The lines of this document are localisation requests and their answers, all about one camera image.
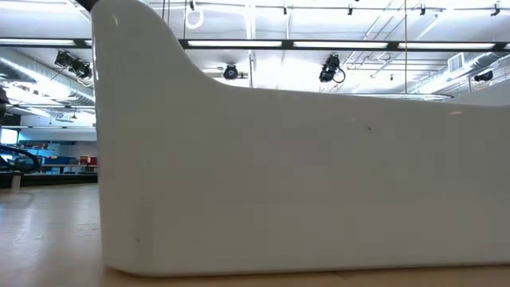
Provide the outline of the black aluminium table frame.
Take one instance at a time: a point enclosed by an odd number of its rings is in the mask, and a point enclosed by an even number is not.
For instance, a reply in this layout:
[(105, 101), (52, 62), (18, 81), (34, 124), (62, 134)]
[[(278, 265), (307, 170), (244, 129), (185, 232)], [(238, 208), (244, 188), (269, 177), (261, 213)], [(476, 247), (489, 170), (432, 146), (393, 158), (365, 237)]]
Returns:
[(67, 184), (97, 183), (96, 174), (18, 174), (0, 173), (0, 189), (11, 188), (13, 182), (19, 182), (21, 187), (55, 186)]

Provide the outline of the white plastic tray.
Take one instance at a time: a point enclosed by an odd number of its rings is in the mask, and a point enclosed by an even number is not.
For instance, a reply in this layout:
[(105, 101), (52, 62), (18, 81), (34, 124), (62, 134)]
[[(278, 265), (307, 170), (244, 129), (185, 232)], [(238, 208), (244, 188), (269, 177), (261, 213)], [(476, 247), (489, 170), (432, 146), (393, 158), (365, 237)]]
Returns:
[(91, 15), (107, 267), (510, 263), (510, 104), (224, 85), (144, 2)]

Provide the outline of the white ceiling pole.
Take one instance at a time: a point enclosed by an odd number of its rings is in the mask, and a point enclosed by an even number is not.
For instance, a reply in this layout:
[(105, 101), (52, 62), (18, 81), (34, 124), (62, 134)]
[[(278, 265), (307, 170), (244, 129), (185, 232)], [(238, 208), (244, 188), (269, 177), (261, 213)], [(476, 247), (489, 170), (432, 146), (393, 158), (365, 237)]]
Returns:
[[(256, 36), (256, 17), (255, 5), (253, 0), (246, 0), (245, 4), (245, 35), (247, 40), (253, 40)], [(255, 74), (255, 57), (254, 51), (248, 50), (249, 55), (249, 87), (255, 87), (254, 74)]]

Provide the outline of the black overhead light bar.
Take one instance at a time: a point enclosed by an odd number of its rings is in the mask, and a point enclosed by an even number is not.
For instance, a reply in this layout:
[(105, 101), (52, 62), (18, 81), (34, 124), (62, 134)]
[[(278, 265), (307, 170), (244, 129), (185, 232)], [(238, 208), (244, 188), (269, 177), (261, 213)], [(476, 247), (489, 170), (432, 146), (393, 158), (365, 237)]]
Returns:
[[(180, 39), (184, 49), (252, 49), (252, 50), (338, 50), (373, 52), (492, 52), (510, 53), (508, 41), (333, 41), (333, 40), (229, 40)], [(88, 49), (92, 40), (87, 38), (23, 38), (0, 37), (1, 47)]]

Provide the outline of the blue storage shelf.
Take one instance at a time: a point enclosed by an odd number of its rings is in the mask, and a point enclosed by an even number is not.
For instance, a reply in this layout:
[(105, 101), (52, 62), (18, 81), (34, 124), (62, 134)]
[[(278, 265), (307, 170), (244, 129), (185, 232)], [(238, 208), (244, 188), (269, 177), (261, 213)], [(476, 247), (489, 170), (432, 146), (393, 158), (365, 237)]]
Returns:
[(68, 169), (73, 174), (69, 165), (78, 164), (78, 159), (72, 152), (76, 142), (22, 140), (19, 144), (39, 158), (41, 161), (39, 173), (64, 174), (65, 169)]

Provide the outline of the silver air duct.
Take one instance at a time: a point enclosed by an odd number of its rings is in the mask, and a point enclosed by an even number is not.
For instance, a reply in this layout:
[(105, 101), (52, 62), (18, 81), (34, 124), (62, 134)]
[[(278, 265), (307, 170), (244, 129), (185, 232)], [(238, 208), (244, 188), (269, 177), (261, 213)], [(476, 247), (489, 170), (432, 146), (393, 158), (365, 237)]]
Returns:
[(474, 76), (493, 71), (493, 79), (496, 78), (498, 68), (510, 65), (509, 52), (487, 52), (487, 53), (463, 53), (465, 55), (465, 65), (462, 70), (450, 73), (446, 65), (445, 68), (419, 80), (407, 88), (409, 94), (436, 94), (441, 90), (455, 85), (456, 83), (467, 81), (473, 83), (476, 81)]
[(0, 64), (7, 65), (35, 80), (35, 83), (51, 96), (63, 97), (64, 92), (68, 92), (69, 95), (74, 93), (93, 104), (96, 102), (92, 88), (85, 87), (78, 80), (52, 70), (12, 49), (0, 47)]

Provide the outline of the white air vent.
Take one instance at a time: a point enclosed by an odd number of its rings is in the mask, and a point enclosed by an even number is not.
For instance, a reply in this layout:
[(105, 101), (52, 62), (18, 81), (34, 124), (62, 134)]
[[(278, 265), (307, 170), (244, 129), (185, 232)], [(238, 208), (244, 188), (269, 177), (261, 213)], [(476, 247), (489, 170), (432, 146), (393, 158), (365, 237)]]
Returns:
[(455, 73), (458, 70), (462, 70), (464, 65), (465, 55), (463, 53), (458, 53), (447, 61), (447, 67), (450, 73)]

